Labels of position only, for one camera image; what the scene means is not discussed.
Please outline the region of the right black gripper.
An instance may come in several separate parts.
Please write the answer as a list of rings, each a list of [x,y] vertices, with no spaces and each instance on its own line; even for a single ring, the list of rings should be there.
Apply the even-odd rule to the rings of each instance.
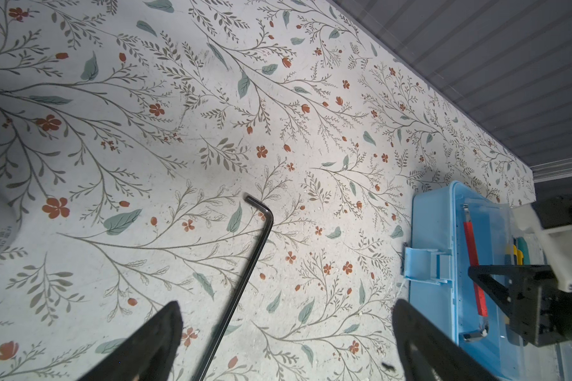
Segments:
[[[490,329],[489,298],[512,330],[535,347],[572,341],[572,291],[558,288],[548,265],[470,267],[480,328]]]

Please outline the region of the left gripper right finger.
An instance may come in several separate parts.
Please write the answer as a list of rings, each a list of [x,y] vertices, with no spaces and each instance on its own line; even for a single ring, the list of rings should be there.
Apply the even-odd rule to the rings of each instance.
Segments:
[[[406,380],[496,379],[406,300],[397,300],[392,328]]]

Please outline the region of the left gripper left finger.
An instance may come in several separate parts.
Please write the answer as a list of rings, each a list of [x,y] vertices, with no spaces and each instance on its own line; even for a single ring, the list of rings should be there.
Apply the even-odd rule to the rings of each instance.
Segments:
[[[183,328],[178,302],[166,304],[82,380],[167,380]]]

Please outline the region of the yellow black utility knife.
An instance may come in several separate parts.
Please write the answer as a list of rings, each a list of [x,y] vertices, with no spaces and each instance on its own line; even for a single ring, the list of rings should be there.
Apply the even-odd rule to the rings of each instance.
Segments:
[[[505,264],[516,266],[524,265],[524,254],[514,243],[511,243],[506,249]]]

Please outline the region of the blue plastic tool box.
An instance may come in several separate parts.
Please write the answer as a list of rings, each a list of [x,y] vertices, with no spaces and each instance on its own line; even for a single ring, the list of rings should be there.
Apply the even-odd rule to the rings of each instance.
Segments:
[[[460,182],[416,195],[404,258],[407,301],[496,379],[572,380],[572,341],[533,346],[489,298],[492,326],[480,328],[470,267],[506,265],[518,237],[528,243],[530,265],[550,266],[535,235],[516,227],[513,208]]]

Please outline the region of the black thin rod tool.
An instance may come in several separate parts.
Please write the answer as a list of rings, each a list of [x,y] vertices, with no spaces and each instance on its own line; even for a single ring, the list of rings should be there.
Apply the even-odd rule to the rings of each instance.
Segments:
[[[245,270],[242,273],[242,276],[240,277],[238,286],[235,288],[219,324],[216,325],[216,327],[212,331],[213,336],[211,338],[209,345],[206,348],[206,351],[203,354],[202,359],[200,360],[199,366],[197,367],[195,375],[193,376],[193,380],[204,380],[206,375],[208,374],[211,362],[213,361],[215,354],[219,349],[221,341],[225,336],[227,329],[229,328],[230,321],[235,314],[238,304],[249,283],[249,279],[251,278],[254,272],[254,268],[262,254],[262,251],[265,247],[266,242],[269,239],[269,235],[273,228],[274,224],[273,212],[270,210],[270,208],[268,208],[268,206],[265,205],[265,203],[263,203],[259,199],[249,194],[245,194],[244,201],[253,208],[255,208],[256,210],[260,211],[264,215],[265,223],[263,225],[259,238],[257,238],[257,242],[254,246],[254,250],[251,254],[251,257],[247,262]]]

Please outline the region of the teal utility knife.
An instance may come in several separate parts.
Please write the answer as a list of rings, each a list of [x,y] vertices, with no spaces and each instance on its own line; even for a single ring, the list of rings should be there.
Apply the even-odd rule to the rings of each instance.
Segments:
[[[530,265],[531,257],[527,241],[523,237],[516,238],[518,264]]]

